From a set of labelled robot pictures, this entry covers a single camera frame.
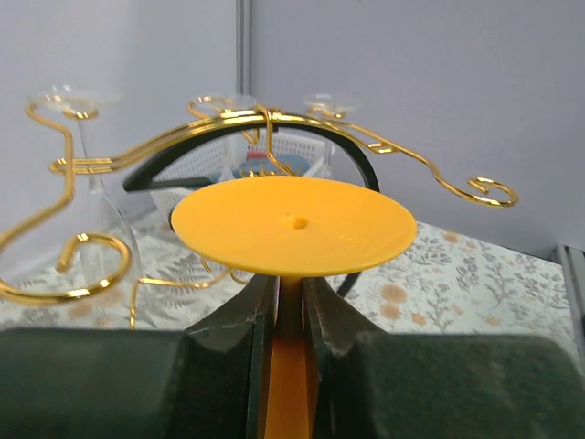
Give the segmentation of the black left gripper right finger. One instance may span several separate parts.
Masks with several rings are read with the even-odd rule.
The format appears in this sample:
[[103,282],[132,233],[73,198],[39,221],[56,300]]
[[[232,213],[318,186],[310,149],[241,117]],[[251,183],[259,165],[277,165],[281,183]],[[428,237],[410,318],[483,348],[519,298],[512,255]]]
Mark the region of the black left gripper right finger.
[[315,438],[581,438],[584,381],[540,336],[391,334],[303,283]]

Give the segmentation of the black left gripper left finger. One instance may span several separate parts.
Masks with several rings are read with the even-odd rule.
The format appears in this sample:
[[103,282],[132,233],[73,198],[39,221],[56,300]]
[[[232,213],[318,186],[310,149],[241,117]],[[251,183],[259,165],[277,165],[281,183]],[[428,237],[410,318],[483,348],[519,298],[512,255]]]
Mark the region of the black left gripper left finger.
[[1,334],[4,438],[262,438],[278,281],[183,330]]

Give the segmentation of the yellow plastic goblet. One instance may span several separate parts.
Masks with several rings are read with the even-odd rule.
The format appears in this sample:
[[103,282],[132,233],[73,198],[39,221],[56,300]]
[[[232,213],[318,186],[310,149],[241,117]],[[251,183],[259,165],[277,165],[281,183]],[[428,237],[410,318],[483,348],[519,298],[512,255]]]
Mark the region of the yellow plastic goblet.
[[249,177],[199,189],[171,217],[179,239],[198,255],[279,279],[265,435],[308,438],[318,373],[310,358],[303,282],[361,272],[401,255],[416,220],[397,201],[341,181]]

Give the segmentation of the ribbed clear wine glass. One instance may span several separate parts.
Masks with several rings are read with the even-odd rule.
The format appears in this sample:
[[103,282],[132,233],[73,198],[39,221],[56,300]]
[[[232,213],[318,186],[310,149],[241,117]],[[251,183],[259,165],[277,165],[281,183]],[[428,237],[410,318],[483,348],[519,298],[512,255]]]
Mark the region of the ribbed clear wine glass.
[[[100,115],[102,107],[118,102],[122,95],[117,91],[54,84],[43,91],[30,93],[27,98],[38,109],[61,112],[74,120],[80,133],[80,158],[89,159],[90,154],[96,151],[88,128],[89,121]],[[85,175],[88,180],[89,228],[93,232],[112,236],[128,246],[131,254],[129,268],[114,286],[116,290],[128,294],[142,270],[135,236],[128,220],[106,190],[102,175],[97,172],[98,168],[106,167],[107,164],[86,163],[85,166],[90,169]],[[79,256],[83,277],[88,284],[104,280],[118,265],[117,251],[103,244],[85,244],[80,247]]]

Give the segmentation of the gold wire wine glass rack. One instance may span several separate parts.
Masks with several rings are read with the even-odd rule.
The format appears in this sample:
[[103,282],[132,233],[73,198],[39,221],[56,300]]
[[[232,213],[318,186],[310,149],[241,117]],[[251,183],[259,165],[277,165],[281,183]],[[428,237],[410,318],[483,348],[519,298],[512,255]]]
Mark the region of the gold wire wine glass rack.
[[277,174],[291,175],[293,169],[277,157],[273,148],[273,135],[282,127],[316,133],[327,138],[330,143],[352,157],[364,183],[374,190],[379,188],[378,179],[373,167],[366,160],[365,153],[379,155],[401,153],[423,163],[433,178],[457,197],[495,208],[509,208],[519,201],[519,196],[512,188],[487,177],[470,178],[468,184],[473,188],[471,193],[457,188],[442,176],[437,166],[427,157],[357,124],[347,122],[345,116],[349,109],[345,106],[335,106],[331,102],[319,99],[308,101],[306,105],[307,111],[304,115],[288,114],[266,108],[256,103],[250,96],[239,95],[235,98],[200,96],[188,104],[189,112],[196,118],[193,122],[161,134],[117,156],[76,157],[72,133],[64,125],[41,116],[37,111],[39,108],[47,108],[82,122],[98,117],[101,102],[78,94],[67,95],[61,91],[35,95],[28,100],[27,116],[61,133],[64,139],[64,155],[49,165],[51,173],[63,176],[64,192],[55,203],[2,233],[1,245],[7,247],[65,209],[74,199],[78,176],[89,177],[91,187],[102,189],[101,175],[139,164],[140,168],[123,182],[123,187],[128,192],[166,190],[172,187],[203,187],[208,182],[205,177],[157,181],[155,176],[183,155],[219,140],[224,148],[220,178],[229,180],[240,162],[236,157],[236,149],[227,141],[228,136],[234,133],[241,134],[247,145],[263,148],[269,162],[275,166]]

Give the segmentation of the frosted clear wine glass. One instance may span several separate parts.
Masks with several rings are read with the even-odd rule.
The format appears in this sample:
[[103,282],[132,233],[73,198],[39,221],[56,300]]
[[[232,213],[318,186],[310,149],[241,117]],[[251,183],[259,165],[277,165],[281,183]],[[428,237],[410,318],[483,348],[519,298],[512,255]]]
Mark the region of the frosted clear wine glass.
[[[253,110],[257,105],[255,98],[248,94],[231,94],[231,95],[201,95],[194,98],[188,104],[189,112],[196,118],[203,119],[213,114],[225,112],[236,112],[242,110]],[[234,153],[238,152],[241,147],[240,141],[236,134],[223,137],[221,141],[223,146],[222,170],[218,178],[219,182],[234,179]]]

